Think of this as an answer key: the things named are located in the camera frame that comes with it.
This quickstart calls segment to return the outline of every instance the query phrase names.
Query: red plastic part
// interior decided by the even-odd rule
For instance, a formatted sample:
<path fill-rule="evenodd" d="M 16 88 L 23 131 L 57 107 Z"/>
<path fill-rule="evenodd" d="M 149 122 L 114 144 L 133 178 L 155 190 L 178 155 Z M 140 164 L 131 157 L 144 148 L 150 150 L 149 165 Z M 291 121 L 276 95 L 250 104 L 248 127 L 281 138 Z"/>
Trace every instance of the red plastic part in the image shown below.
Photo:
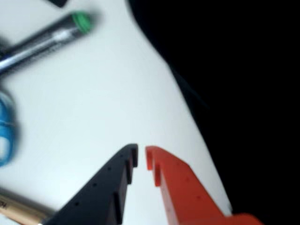
<path fill-rule="evenodd" d="M 169 225 L 263 225 L 249 214 L 225 217 L 189 165 L 166 150 L 149 146 L 146 155 Z"/>

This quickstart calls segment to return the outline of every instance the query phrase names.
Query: marker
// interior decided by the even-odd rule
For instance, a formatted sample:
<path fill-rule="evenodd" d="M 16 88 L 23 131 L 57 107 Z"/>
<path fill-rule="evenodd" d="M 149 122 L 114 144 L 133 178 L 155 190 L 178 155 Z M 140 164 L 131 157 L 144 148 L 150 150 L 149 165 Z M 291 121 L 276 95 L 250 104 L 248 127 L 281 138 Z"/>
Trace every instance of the marker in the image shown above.
<path fill-rule="evenodd" d="M 0 78 L 85 36 L 92 28 L 88 14 L 73 12 L 22 43 L 4 51 Z"/>

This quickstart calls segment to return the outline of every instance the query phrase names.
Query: white table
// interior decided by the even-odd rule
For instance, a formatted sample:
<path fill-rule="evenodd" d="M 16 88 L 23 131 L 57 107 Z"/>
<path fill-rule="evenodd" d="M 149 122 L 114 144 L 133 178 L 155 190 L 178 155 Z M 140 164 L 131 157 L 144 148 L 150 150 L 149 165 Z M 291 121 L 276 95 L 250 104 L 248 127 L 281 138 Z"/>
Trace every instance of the white table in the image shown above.
<path fill-rule="evenodd" d="M 125 0 L 1 0 L 0 36 L 16 44 L 73 10 L 96 15 L 94 31 L 7 77 L 19 143 L 0 168 L 0 188 L 59 210 L 128 143 L 139 166 L 128 187 L 124 225 L 167 225 L 144 147 L 188 162 L 221 210 L 230 203 L 203 138 L 172 74 L 133 20 Z"/>

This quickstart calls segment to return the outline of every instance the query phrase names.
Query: black plastic part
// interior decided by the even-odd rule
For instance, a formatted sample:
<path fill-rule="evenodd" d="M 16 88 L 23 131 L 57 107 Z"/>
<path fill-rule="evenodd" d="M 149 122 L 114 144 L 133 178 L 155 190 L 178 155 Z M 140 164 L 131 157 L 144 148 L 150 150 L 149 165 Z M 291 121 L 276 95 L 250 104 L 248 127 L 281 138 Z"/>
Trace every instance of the black plastic part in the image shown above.
<path fill-rule="evenodd" d="M 64 7 L 64 5 L 66 4 L 67 0 L 49 0 L 50 2 L 52 2 L 54 5 L 58 6 L 58 7 Z"/>
<path fill-rule="evenodd" d="M 45 225 L 122 224 L 127 184 L 137 159 L 137 144 L 126 145 Z"/>

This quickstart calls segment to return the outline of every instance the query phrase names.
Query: green marker cap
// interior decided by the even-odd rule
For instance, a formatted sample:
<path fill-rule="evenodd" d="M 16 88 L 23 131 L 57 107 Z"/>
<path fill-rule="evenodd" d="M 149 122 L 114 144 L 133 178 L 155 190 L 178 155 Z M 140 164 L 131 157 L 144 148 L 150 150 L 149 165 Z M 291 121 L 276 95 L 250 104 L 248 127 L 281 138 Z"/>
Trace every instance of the green marker cap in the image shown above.
<path fill-rule="evenodd" d="M 77 25 L 78 29 L 86 34 L 92 29 L 92 23 L 90 16 L 84 12 L 74 12 L 72 13 L 72 18 L 74 23 Z"/>

